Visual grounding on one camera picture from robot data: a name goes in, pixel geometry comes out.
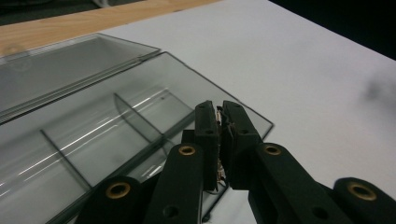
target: dark background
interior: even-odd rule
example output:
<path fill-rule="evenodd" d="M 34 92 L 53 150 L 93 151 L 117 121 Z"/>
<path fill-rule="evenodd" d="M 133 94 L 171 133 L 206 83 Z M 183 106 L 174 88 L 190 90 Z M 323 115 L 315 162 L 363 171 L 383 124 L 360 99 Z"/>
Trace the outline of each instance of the dark background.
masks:
<path fill-rule="evenodd" d="M 396 60 L 396 7 L 394 1 L 270 1 Z"/>
<path fill-rule="evenodd" d="M 109 0 L 111 6 L 141 0 Z M 99 8 L 91 0 L 0 0 L 0 25 L 34 21 Z"/>

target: transparent lid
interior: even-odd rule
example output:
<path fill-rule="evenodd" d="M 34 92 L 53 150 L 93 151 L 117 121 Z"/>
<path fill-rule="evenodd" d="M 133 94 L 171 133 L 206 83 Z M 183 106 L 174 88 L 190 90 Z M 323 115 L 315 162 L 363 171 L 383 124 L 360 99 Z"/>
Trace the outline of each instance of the transparent lid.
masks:
<path fill-rule="evenodd" d="M 83 45 L 73 46 L 88 50 Z M 108 52 L 97 57 L 120 57 L 118 51 Z M 83 59 L 63 61 L 63 66 L 79 62 L 82 68 Z M 224 100 L 242 104 L 262 137 L 273 127 L 167 52 L 100 80 L 0 125 L 0 223 L 65 223 L 104 179 L 147 180 L 161 171 L 182 131 L 194 128 L 194 108 L 206 100 L 214 106 Z"/>
<path fill-rule="evenodd" d="M 21 48 L 9 46 L 6 51 Z M 2 57 L 0 123 L 112 76 L 158 51 L 95 34 Z"/>

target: white surface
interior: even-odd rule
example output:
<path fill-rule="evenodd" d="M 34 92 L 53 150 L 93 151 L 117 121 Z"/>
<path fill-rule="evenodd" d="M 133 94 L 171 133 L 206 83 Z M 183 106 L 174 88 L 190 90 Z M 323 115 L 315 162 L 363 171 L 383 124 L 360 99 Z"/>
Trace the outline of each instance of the white surface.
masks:
<path fill-rule="evenodd" d="M 374 183 L 396 198 L 396 62 L 273 3 L 225 0 L 103 31 L 170 51 L 275 123 L 318 182 Z M 228 192 L 212 223 L 252 223 Z"/>

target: black plastic part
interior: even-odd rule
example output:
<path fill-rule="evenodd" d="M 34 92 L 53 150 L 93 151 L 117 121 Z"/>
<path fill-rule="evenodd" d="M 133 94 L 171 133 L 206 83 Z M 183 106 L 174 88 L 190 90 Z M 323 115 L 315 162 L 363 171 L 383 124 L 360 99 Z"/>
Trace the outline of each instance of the black plastic part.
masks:
<path fill-rule="evenodd" d="M 201 223 L 203 163 L 199 146 L 172 147 L 144 223 Z"/>
<path fill-rule="evenodd" d="M 181 143 L 194 143 L 195 130 L 183 130 L 181 135 Z"/>
<path fill-rule="evenodd" d="M 352 223 L 282 146 L 260 144 L 251 154 L 251 159 L 263 186 L 253 189 L 265 189 L 262 195 L 269 196 L 277 211 L 277 220 L 267 223 Z M 264 217 L 266 211 L 268 209 L 256 209 L 255 217 Z"/>
<path fill-rule="evenodd" d="M 157 180 L 158 175 L 143 184 L 127 176 L 109 178 L 85 203 L 76 223 L 141 223 Z M 109 192 L 115 195 L 126 192 L 126 195 L 110 198 Z"/>
<path fill-rule="evenodd" d="M 202 218 L 202 222 L 204 223 L 208 222 L 210 220 L 210 217 L 211 217 L 210 213 L 204 215 L 204 217 Z"/>
<path fill-rule="evenodd" d="M 260 183 L 253 185 L 254 189 L 248 192 L 248 202 L 257 224 L 276 223 L 278 214 L 267 191 Z"/>
<path fill-rule="evenodd" d="M 244 107 L 224 101 L 220 159 L 233 189 L 249 189 L 253 168 L 249 155 L 262 142 Z"/>
<path fill-rule="evenodd" d="M 396 223 L 396 202 L 367 181 L 352 177 L 339 179 L 332 196 L 355 223 Z"/>
<path fill-rule="evenodd" d="M 204 150 L 204 190 L 213 190 L 218 183 L 219 131 L 210 101 L 195 107 L 194 143 Z"/>
<path fill-rule="evenodd" d="M 332 189 L 327 187 L 327 186 L 324 186 L 324 185 L 320 184 L 319 182 L 317 182 L 317 183 L 326 192 L 326 194 L 329 195 L 332 198 Z"/>

